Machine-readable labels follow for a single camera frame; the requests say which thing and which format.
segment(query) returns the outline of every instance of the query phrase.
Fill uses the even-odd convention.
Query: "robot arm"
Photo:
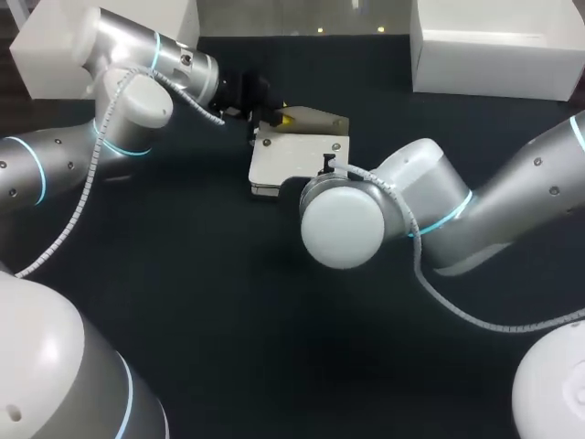
[[[159,71],[203,107],[282,123],[275,112],[282,98],[259,73],[222,69],[209,55],[105,9],[88,9],[74,40],[73,58],[93,79],[112,64],[138,65]]]
[[[96,118],[78,126],[37,131],[0,140],[0,213],[40,204],[79,186],[88,175],[98,127],[125,70],[108,70],[96,90]],[[125,89],[108,125],[100,177],[122,177],[149,152],[154,132],[173,114],[167,91],[136,76]]]
[[[372,172],[392,182],[420,224],[437,273],[466,273],[522,234],[585,203],[585,112],[524,146],[485,186],[470,190],[432,140],[398,150]],[[353,268],[382,242],[410,234],[377,186],[326,174],[301,199],[304,244],[317,261]]]
[[[88,10],[74,41],[73,58],[95,80],[96,117],[79,126],[0,140],[0,215],[39,204],[84,181],[98,128],[125,66],[156,70],[203,107],[236,110],[247,119],[258,112],[267,122],[282,122],[275,110],[283,102],[261,76],[221,71],[209,55],[105,9]],[[172,112],[163,87],[145,76],[134,78],[109,121],[100,177],[131,174],[150,152],[154,131],[168,123]]]

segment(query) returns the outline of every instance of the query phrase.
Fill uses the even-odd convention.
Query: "cardboard piece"
[[[572,0],[413,0],[414,91],[567,101],[585,66]]]

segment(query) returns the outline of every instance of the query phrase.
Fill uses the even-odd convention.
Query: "cylindrical joint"
[[[88,9],[73,58],[92,78],[111,64],[155,69],[206,106],[218,87],[218,63],[210,56],[98,7]]]
[[[1,213],[77,186],[87,176],[94,142],[85,124],[0,140]]]
[[[0,273],[0,437],[168,439],[161,403],[64,297]]]
[[[396,185],[422,234],[441,227],[470,201],[470,189],[431,139],[404,146],[372,172]]]
[[[368,261],[383,240],[404,233],[393,200],[371,183],[335,174],[315,178],[301,195],[301,233],[309,253],[331,268]]]
[[[96,137],[127,74],[126,70],[110,69],[97,86],[96,119],[91,122]],[[101,162],[107,164],[106,177],[127,175],[130,162],[148,155],[156,130],[164,127],[172,114],[173,101],[161,85],[144,75],[132,78],[109,117],[101,157]]]

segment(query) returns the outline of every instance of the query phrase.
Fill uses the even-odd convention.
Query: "screw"
[[[191,65],[191,57],[189,55],[181,55],[181,62],[185,66]]]

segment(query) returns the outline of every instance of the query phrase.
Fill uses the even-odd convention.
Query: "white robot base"
[[[522,439],[585,437],[585,322],[556,329],[528,351],[512,407]]]
[[[168,439],[160,402],[63,296],[0,272],[0,437]]]

